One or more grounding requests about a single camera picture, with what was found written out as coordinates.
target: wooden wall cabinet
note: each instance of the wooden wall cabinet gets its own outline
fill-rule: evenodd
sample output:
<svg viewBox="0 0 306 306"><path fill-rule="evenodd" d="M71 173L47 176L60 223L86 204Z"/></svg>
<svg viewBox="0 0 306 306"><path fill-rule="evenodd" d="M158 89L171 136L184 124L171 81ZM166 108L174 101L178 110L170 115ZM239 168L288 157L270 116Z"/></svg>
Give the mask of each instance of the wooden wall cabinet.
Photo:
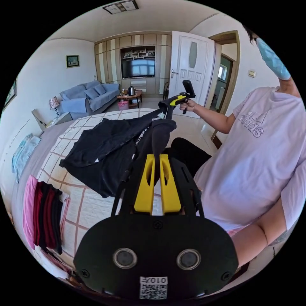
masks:
<svg viewBox="0 0 306 306"><path fill-rule="evenodd" d="M122 48L152 46L155 48L155 77L122 79ZM135 33L116 36L95 45L97 79L102 83L118 83L120 89L134 86L144 96L158 97L170 78L172 35L160 33Z"/></svg>

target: television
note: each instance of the television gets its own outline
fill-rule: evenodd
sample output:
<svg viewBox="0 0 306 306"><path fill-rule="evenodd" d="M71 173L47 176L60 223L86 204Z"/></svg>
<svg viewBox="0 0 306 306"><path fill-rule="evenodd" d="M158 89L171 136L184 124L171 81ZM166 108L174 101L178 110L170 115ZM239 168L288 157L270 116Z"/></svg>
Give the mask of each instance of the television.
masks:
<svg viewBox="0 0 306 306"><path fill-rule="evenodd" d="M155 59L121 60L122 78L155 76Z"/></svg>

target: blue sofa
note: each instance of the blue sofa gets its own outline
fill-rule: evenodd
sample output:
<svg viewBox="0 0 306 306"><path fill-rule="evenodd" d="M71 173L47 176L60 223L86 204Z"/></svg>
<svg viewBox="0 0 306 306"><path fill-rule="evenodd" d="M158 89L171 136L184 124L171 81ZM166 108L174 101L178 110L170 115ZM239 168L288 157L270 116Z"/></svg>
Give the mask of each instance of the blue sofa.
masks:
<svg viewBox="0 0 306 306"><path fill-rule="evenodd" d="M59 111L70 113L73 120L100 114L117 101L119 84L101 84L92 81L80 84L60 93Z"/></svg>

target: screw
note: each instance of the screw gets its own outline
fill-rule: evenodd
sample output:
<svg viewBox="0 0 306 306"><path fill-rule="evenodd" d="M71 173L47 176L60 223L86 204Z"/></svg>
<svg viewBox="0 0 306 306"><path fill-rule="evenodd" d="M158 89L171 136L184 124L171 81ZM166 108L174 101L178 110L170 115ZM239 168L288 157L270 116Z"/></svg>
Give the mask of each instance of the screw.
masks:
<svg viewBox="0 0 306 306"><path fill-rule="evenodd" d="M82 271L81 271L81 273L82 273L82 276L84 277L84 278L89 278L89 272L87 271L87 270L85 270L85 269L83 269Z"/></svg>
<svg viewBox="0 0 306 306"><path fill-rule="evenodd" d="M153 228L155 228L156 230L160 230L163 227L163 223L159 220L156 220L153 222Z"/></svg>
<svg viewBox="0 0 306 306"><path fill-rule="evenodd" d="M223 281L227 281L227 280L229 280L229 278L230 278L230 272L225 272L221 276L221 280L223 280Z"/></svg>

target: ceiling light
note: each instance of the ceiling light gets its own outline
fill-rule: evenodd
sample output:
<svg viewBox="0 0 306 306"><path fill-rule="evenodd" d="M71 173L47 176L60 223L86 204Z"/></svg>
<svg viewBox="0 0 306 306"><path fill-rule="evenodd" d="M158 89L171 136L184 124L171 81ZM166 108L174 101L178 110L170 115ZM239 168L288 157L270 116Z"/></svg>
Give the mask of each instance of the ceiling light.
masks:
<svg viewBox="0 0 306 306"><path fill-rule="evenodd" d="M138 6L135 0L121 1L108 6L104 6L103 8L112 15L126 11L138 10Z"/></svg>

